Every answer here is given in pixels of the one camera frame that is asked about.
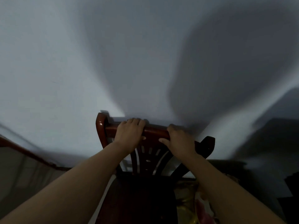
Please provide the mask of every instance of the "chair backrest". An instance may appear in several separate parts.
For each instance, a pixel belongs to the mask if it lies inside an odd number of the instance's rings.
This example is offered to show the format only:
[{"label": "chair backrest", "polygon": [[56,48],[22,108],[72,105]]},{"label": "chair backrest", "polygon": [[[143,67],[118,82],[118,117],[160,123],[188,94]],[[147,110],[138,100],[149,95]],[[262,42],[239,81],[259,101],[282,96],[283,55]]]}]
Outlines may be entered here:
[{"label": "chair backrest", "polygon": [[[104,113],[99,113],[96,119],[96,128],[99,135],[99,139],[103,148],[109,144],[109,138],[114,138],[119,123],[109,123],[108,117]],[[139,157],[139,169],[137,172],[137,155],[135,150],[131,153],[133,175],[150,176],[153,175],[156,169],[155,175],[160,175],[167,162],[173,156],[169,149],[158,141],[159,138],[170,139],[166,127],[163,126],[146,126],[142,133],[146,137],[141,141],[141,144],[137,147]],[[213,151],[215,145],[215,138],[206,137],[199,143],[195,142],[196,152],[201,154],[204,158],[207,158]],[[180,165],[172,177],[180,178],[185,175],[189,170]],[[120,166],[117,168],[118,174],[122,172]]]}]

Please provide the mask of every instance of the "forearm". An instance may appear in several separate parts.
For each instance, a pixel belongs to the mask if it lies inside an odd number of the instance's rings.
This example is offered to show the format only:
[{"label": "forearm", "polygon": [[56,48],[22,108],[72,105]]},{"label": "forearm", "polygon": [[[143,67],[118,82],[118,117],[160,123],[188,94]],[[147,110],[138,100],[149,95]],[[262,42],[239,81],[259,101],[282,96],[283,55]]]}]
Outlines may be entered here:
[{"label": "forearm", "polygon": [[268,207],[200,155],[182,159],[205,190],[221,223],[284,223]]},{"label": "forearm", "polygon": [[114,169],[125,156],[126,151],[118,144],[109,144],[53,181],[0,223],[87,223]]}]

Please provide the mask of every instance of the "person's right arm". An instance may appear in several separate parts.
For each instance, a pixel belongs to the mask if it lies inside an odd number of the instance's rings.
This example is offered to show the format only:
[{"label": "person's right arm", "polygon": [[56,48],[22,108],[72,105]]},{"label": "person's right arm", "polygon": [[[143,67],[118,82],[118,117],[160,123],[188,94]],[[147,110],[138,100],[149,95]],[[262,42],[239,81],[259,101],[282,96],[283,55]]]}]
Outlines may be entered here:
[{"label": "person's right arm", "polygon": [[263,203],[197,154],[192,136],[172,126],[167,130],[170,141],[164,138],[159,141],[194,174],[221,223],[285,224]]}]

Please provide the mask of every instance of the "chair seat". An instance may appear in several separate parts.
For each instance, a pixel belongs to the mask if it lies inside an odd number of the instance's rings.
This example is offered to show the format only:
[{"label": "chair seat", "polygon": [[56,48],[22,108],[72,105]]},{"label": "chair seat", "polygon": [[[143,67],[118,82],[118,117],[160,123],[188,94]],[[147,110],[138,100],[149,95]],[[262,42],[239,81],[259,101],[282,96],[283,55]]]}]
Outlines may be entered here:
[{"label": "chair seat", "polygon": [[177,224],[170,177],[118,176],[107,192],[96,223]]}]

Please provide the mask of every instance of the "tiled floor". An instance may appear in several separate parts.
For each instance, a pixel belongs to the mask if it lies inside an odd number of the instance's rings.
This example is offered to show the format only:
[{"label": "tiled floor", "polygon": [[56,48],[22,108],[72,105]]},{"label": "tiled floor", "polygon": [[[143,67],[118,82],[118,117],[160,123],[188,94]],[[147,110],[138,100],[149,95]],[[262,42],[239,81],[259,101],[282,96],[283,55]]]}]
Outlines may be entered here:
[{"label": "tiled floor", "polygon": [[63,173],[9,147],[0,147],[0,219]]}]

